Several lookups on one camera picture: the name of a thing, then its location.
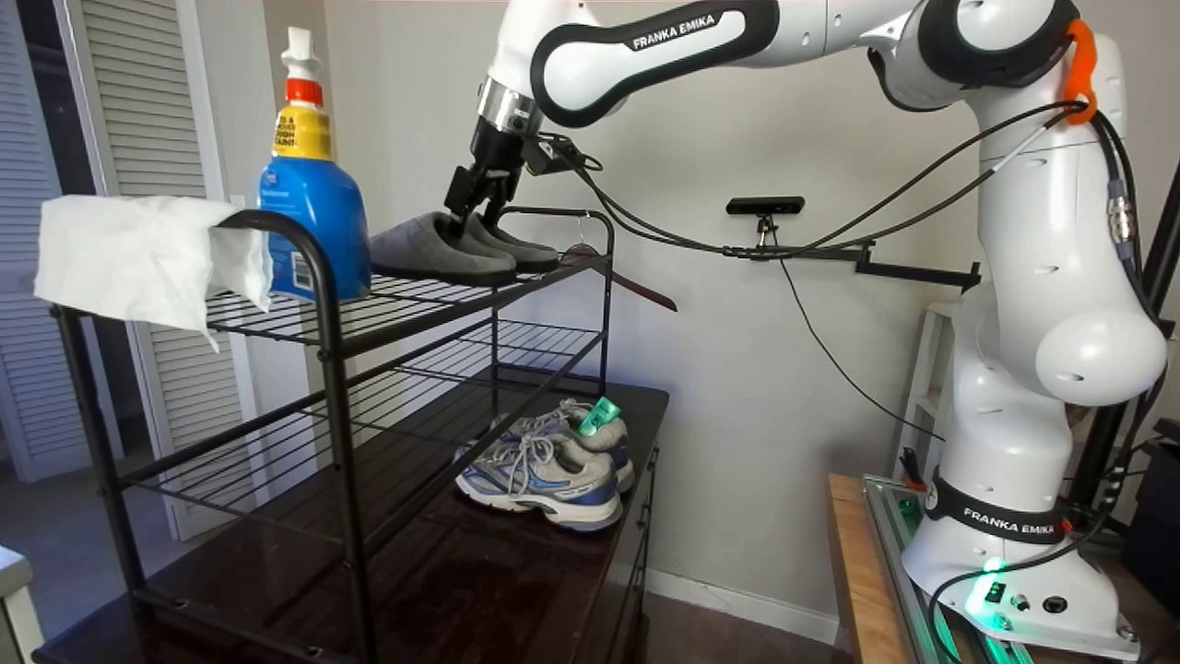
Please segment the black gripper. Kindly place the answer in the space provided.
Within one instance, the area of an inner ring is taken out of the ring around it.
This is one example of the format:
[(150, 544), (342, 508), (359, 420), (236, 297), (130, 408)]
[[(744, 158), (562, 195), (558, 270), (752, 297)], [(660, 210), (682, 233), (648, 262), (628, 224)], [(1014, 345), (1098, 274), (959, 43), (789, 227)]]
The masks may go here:
[(482, 214), (498, 219), (515, 195), (522, 168), (522, 135), (477, 121), (473, 165), (457, 165), (441, 208), (457, 219)]

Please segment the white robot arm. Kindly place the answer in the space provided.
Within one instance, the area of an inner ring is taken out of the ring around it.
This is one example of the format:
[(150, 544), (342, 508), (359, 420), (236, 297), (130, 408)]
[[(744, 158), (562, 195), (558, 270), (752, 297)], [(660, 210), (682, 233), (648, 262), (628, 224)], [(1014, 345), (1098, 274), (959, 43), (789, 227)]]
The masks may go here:
[(624, 26), (586, 0), (508, 0), (447, 208), (508, 198), (542, 121), (589, 124), (680, 75), (836, 49), (867, 53), (895, 105), (961, 99), (985, 124), (987, 279), (951, 316), (943, 453), (903, 572), (993, 639), (1133, 659), (1112, 581), (1062, 527), (1066, 413), (1154, 388), (1166, 337), (1139, 296), (1118, 43), (1072, 0), (688, 0)]

